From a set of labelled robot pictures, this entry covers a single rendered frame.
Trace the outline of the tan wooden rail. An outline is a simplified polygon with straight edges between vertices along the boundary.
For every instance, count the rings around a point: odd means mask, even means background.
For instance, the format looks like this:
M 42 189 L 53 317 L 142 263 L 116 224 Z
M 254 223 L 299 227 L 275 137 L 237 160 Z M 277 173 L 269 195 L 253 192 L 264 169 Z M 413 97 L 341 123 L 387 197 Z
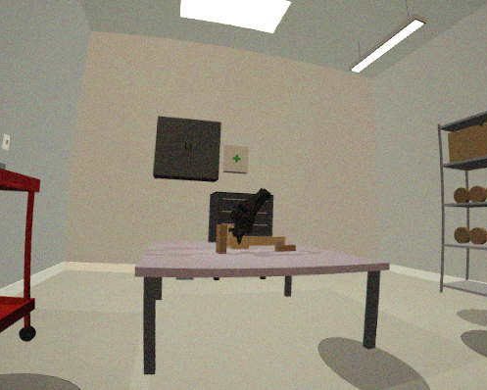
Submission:
M 244 247 L 244 246 L 269 246 L 277 245 L 277 242 L 286 240 L 286 237 L 242 237 L 240 245 L 238 245 L 236 237 L 228 237 L 228 247 Z

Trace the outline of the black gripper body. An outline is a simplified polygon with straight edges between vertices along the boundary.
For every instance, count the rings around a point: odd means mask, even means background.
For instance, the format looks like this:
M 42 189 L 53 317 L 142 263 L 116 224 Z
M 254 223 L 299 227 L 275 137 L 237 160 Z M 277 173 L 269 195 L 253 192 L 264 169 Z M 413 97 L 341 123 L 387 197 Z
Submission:
M 233 223 L 234 223 L 234 227 L 230 228 L 228 230 L 228 232 L 233 232 L 233 233 L 238 233 L 238 234 L 250 234 L 249 229 L 243 228 L 243 223 L 245 223 L 244 220 L 236 220 Z

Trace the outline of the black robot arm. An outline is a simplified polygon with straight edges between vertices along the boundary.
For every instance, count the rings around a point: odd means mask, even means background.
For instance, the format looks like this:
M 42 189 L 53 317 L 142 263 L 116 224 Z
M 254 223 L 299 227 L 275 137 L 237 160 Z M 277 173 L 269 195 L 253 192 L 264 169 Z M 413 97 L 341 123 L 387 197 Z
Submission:
M 255 221 L 255 215 L 257 214 L 258 210 L 262 206 L 263 202 L 268 200 L 270 197 L 271 197 L 271 194 L 267 190 L 261 188 L 259 190 L 259 192 L 256 193 L 252 198 L 250 198 L 249 200 L 245 200 L 245 201 L 241 202 L 235 208 L 237 210 L 232 211 L 230 213 L 230 218 L 233 220 L 244 220 L 245 223 L 243 223 L 243 228 L 249 229 L 250 233 L 251 233 L 252 226 L 253 226 L 254 221 Z M 253 207 L 253 205 L 255 205 L 255 206 Z M 252 209 L 252 207 L 253 207 L 253 209 Z M 248 215 L 248 216 L 246 216 L 246 215 Z M 244 217 L 244 216 L 246 216 L 246 217 Z

